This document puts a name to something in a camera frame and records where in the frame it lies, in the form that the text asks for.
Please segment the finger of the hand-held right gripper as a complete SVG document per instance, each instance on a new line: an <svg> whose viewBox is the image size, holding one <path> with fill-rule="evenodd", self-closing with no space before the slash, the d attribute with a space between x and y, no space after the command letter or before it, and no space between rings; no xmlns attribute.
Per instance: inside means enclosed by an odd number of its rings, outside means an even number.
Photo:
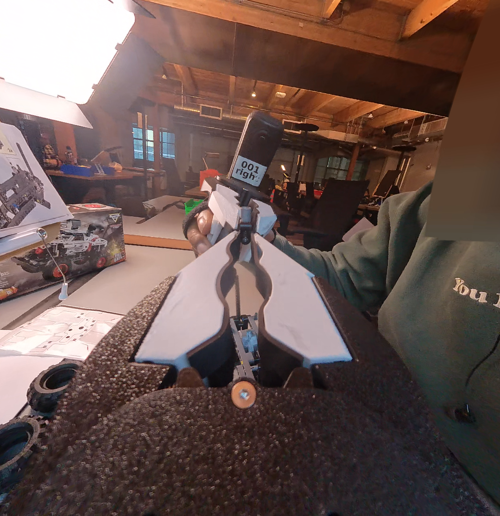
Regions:
<svg viewBox="0 0 500 516"><path fill-rule="evenodd" d="M269 204L253 202L253 234L259 234L269 243L273 243L276 220L277 216Z"/></svg>
<svg viewBox="0 0 500 516"><path fill-rule="evenodd" d="M207 239L212 245L215 245L218 240L223 239L239 227L238 193L220 182L203 182L201 191L210 194L208 209L213 213L213 220Z"/></svg>

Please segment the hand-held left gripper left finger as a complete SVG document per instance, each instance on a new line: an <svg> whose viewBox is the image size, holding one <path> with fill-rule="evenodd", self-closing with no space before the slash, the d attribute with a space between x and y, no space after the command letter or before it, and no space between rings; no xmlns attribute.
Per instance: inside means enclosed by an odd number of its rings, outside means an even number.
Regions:
<svg viewBox="0 0 500 516"><path fill-rule="evenodd" d="M221 278L232 266L232 232L176 275L136 354L137 363L218 369L232 354Z"/></svg>

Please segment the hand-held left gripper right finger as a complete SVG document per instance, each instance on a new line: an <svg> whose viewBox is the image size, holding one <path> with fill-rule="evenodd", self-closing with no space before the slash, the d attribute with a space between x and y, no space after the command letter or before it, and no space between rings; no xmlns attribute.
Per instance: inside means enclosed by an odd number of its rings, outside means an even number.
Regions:
<svg viewBox="0 0 500 516"><path fill-rule="evenodd" d="M259 337L271 351L306 368L352 361L314 275L259 234L252 235L252 256L263 297Z"/></svg>

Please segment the grey black toy chassis assembly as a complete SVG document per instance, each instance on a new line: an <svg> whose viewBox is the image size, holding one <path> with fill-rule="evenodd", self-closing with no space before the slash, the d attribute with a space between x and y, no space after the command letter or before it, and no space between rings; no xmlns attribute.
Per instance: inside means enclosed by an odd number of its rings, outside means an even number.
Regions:
<svg viewBox="0 0 500 516"><path fill-rule="evenodd" d="M230 317L236 351L234 381L237 379L260 379L260 354L258 351L258 314L244 315L240 310L240 282L234 278L235 316Z"/></svg>

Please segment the grey desk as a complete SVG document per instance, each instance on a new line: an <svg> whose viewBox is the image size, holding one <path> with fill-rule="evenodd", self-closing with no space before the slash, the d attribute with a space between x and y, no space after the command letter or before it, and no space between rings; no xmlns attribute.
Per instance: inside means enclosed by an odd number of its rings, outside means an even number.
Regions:
<svg viewBox="0 0 500 516"><path fill-rule="evenodd" d="M126 314L165 278L193 261L191 251L126 246L126 261L87 274L69 284L64 304ZM0 330L16 328L58 304L60 287L51 286L0 305ZM27 389L58 357L0 357L0 425L27 402Z"/></svg>

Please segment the person's right hand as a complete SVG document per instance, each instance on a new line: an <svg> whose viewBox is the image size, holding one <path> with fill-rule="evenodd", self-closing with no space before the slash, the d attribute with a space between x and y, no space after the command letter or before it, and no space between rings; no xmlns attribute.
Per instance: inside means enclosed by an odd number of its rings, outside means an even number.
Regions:
<svg viewBox="0 0 500 516"><path fill-rule="evenodd" d="M198 213L188 228L188 240L195 253L199 256L212 247L208 240L213 221L213 213L210 209L205 209Z"/></svg>

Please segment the grey table with wooden edge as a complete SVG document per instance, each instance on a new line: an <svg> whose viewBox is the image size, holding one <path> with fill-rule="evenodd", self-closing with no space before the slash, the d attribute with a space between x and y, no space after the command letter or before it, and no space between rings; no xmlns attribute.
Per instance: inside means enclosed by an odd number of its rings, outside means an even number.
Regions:
<svg viewBox="0 0 500 516"><path fill-rule="evenodd" d="M127 245L191 250L182 223L184 203L190 197L162 196L134 203L134 210L123 210L124 242Z"/></svg>

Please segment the black office chair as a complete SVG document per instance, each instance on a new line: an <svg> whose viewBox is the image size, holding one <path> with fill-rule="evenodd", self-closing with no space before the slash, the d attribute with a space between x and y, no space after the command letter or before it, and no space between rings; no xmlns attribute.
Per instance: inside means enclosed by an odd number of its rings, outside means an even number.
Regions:
<svg viewBox="0 0 500 516"><path fill-rule="evenodd" d="M350 222L369 186L369 180L329 178L318 203L307 219L306 227L285 228L284 236L303 235L303 246L331 250L342 241Z"/></svg>

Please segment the window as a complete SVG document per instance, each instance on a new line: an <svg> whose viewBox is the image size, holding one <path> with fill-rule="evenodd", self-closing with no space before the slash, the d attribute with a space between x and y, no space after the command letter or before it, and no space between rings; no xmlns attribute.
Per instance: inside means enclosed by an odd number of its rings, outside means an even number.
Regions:
<svg viewBox="0 0 500 516"><path fill-rule="evenodd" d="M157 136L152 126L146 129L143 138L143 128L136 122L132 123L133 157L135 161L147 161L153 163L156 156L166 159L176 158L176 136L174 132L169 132L160 128Z"/></svg>

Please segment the white sticker sheet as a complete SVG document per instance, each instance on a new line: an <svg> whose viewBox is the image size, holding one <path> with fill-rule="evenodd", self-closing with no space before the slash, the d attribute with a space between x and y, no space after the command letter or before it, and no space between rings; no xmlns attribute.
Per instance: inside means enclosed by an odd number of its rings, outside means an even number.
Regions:
<svg viewBox="0 0 500 516"><path fill-rule="evenodd" d="M0 339L0 356L85 360L123 314L56 306Z"/></svg>

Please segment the toy truck box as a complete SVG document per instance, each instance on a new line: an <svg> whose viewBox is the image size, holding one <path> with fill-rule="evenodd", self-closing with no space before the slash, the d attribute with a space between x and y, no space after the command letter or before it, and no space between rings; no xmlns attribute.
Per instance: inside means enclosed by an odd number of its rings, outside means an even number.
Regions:
<svg viewBox="0 0 500 516"><path fill-rule="evenodd" d="M125 261L123 213L98 203L68 205L72 219L47 246L0 262L0 303Z"/></svg>

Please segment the wooden workbench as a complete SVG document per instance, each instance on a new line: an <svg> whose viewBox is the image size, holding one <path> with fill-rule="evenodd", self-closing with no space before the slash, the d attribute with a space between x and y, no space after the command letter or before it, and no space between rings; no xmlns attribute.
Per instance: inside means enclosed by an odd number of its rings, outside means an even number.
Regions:
<svg viewBox="0 0 500 516"><path fill-rule="evenodd" d="M165 177L166 173L153 169L126 168L122 171L107 172L103 167L81 167L62 165L60 169L46 169L45 173L62 197L81 197L91 188L103 188L107 194L114 194L116 186L127 186L136 192L144 192L145 185L151 187L154 178Z"/></svg>

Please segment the black toy tyre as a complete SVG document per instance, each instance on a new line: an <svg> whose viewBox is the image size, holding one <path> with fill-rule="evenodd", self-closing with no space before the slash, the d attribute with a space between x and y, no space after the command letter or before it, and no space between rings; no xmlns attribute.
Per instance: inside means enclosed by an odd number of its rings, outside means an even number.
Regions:
<svg viewBox="0 0 500 516"><path fill-rule="evenodd" d="M83 360L63 359L40 372L27 391L27 402L31 409L51 417L83 363Z"/></svg>
<svg viewBox="0 0 500 516"><path fill-rule="evenodd" d="M15 418L0 425L0 495L20 481L42 434L34 417Z"/></svg>

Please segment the metal book stand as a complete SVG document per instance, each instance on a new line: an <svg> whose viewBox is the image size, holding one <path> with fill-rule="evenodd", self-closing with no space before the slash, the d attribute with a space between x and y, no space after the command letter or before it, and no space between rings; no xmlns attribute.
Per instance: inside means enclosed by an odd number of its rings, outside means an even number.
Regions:
<svg viewBox="0 0 500 516"><path fill-rule="evenodd" d="M31 228L0 238L0 261L17 252L32 250L39 243L55 239L60 223ZM0 330L0 339L7 336ZM57 362L56 358L21 356L17 352L0 349L0 425L22 411L27 403L26 391L31 380L46 366Z"/></svg>

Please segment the toy instruction booklet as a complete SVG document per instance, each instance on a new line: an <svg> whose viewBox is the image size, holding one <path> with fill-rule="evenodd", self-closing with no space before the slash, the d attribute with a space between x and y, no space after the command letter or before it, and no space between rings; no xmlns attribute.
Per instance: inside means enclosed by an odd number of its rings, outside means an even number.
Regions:
<svg viewBox="0 0 500 516"><path fill-rule="evenodd" d="M71 218L20 130L0 122L0 238Z"/></svg>

